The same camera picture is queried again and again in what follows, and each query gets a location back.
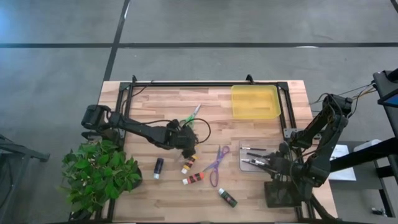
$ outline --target yellow plastic tray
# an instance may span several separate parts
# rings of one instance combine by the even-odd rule
[[[274,119],[280,115],[277,88],[274,85],[232,86],[234,119]]]

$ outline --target green plant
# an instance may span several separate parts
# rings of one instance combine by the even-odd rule
[[[108,140],[88,142],[63,158],[62,174],[70,188],[60,188],[68,192],[73,212],[100,209],[107,200],[118,198],[125,190],[130,192],[141,181],[137,161],[132,157],[126,161],[126,153],[117,149]]]

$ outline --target paint bottle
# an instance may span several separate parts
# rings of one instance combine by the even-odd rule
[[[196,181],[203,180],[205,178],[205,174],[203,172],[193,174],[186,179],[183,179],[182,182],[184,185],[195,183]]]
[[[226,201],[226,202],[228,202],[229,203],[229,205],[231,206],[231,207],[235,207],[236,206],[236,204],[238,203],[234,198],[232,198],[232,196],[229,194],[229,193],[227,193],[224,189],[219,189],[218,190],[218,193],[221,195],[221,197]]]
[[[160,172],[162,172],[163,161],[164,161],[164,159],[157,158],[156,165],[155,165],[155,171],[154,171],[154,178],[157,180],[159,180]]]
[[[188,161],[184,164],[184,166],[182,167],[181,173],[183,174],[187,174],[188,170],[191,169],[193,163],[195,162],[195,160],[197,160],[197,156],[193,155],[191,157],[188,158]]]

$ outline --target green scissors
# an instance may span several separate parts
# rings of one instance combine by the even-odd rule
[[[180,126],[182,127],[184,124],[186,124],[187,126],[189,126],[190,128],[193,128],[193,122],[190,122],[193,118],[195,118],[195,116],[197,115],[197,113],[199,112],[199,108],[201,106],[201,103],[196,107],[196,109],[193,111],[193,113],[187,118],[187,119],[183,119],[180,121]]]

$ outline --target wooden tabletop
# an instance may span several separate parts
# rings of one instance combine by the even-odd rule
[[[304,82],[287,81],[298,128],[311,122]],[[104,82],[100,105],[116,107],[120,82]],[[293,222],[297,221],[293,208],[268,208],[264,196],[264,181],[269,174],[242,172],[239,169],[239,141],[270,139],[282,141],[279,118],[268,120],[236,120],[231,110],[231,87],[148,87],[132,99],[130,118],[148,122],[157,119],[184,119],[201,103],[197,118],[211,126],[210,138],[197,149],[199,159],[187,175],[181,173],[181,151],[166,151],[149,144],[146,139],[127,134],[124,150],[134,156],[142,171],[143,183],[131,193],[124,192],[116,200],[114,222]],[[199,140],[208,134],[204,123],[195,122],[194,132]],[[216,159],[218,146],[229,146],[231,153],[219,166],[218,187],[211,186],[209,172],[205,179],[183,185],[182,179],[202,171]],[[160,180],[154,179],[158,157],[164,159]],[[237,201],[230,207],[219,195],[222,187]],[[336,208],[328,181],[314,189],[320,203],[336,217]]]

